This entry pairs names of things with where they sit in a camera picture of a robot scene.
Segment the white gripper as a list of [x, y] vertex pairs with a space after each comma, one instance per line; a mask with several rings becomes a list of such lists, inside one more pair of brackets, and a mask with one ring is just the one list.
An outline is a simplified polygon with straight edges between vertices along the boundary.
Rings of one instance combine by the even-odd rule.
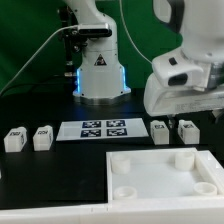
[[166, 116], [170, 129], [176, 127], [176, 114], [224, 108], [224, 84], [199, 92], [184, 86], [163, 87], [151, 74], [146, 82], [143, 103], [151, 117]]

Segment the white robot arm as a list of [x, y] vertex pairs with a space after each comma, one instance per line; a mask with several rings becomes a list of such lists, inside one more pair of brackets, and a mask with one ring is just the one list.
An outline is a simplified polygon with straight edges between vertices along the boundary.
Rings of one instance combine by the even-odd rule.
[[[118, 60], [117, 26], [96, 0], [63, 0], [87, 39], [74, 96], [105, 103], [130, 92]], [[155, 17], [182, 36], [180, 47], [152, 60], [143, 103], [152, 116], [224, 108], [224, 0], [152, 0]]]

